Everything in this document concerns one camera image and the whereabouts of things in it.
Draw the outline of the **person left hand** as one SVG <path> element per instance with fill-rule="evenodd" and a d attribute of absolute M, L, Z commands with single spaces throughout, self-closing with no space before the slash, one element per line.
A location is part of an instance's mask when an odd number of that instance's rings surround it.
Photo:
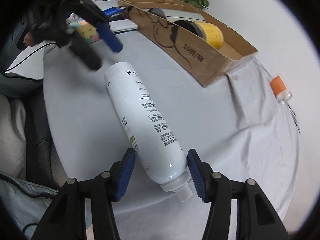
<path fill-rule="evenodd" d="M 37 45 L 37 42 L 33 39 L 33 36 L 31 35 L 30 32 L 26 33 L 23 43 L 25 44 L 26 47 L 33 47 Z"/>

